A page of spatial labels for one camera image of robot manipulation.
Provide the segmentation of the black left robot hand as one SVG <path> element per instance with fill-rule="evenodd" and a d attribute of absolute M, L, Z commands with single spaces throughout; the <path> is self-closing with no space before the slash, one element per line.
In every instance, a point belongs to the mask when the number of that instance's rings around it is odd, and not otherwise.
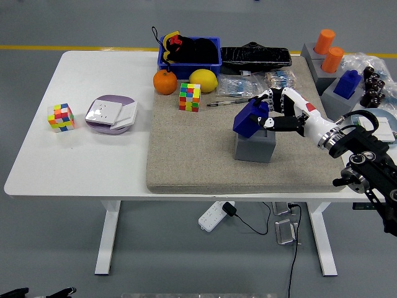
<path fill-rule="evenodd" d="M 49 297 L 67 298 L 67 297 L 71 297 L 71 295 L 74 294 L 76 291 L 77 290 L 75 287 L 67 287 L 67 288 L 64 288 L 64 289 L 54 293 L 54 294 L 51 294 L 51 295 L 45 296 L 45 297 L 46 298 L 49 298 Z M 28 287 L 21 287 L 21 288 L 17 288 L 12 291 L 1 294 L 1 298 L 23 298 L 28 293 L 29 293 Z"/>

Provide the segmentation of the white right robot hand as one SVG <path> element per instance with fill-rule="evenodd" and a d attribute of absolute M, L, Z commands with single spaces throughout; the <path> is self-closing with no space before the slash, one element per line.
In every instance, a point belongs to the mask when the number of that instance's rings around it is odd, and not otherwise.
<path fill-rule="evenodd" d="M 310 138 L 318 147 L 340 131 L 337 124 L 324 119 L 317 108 L 292 88 L 269 88 L 251 99 L 254 106 L 266 103 L 277 117 L 251 116 L 258 126 L 276 132 L 297 132 Z"/>

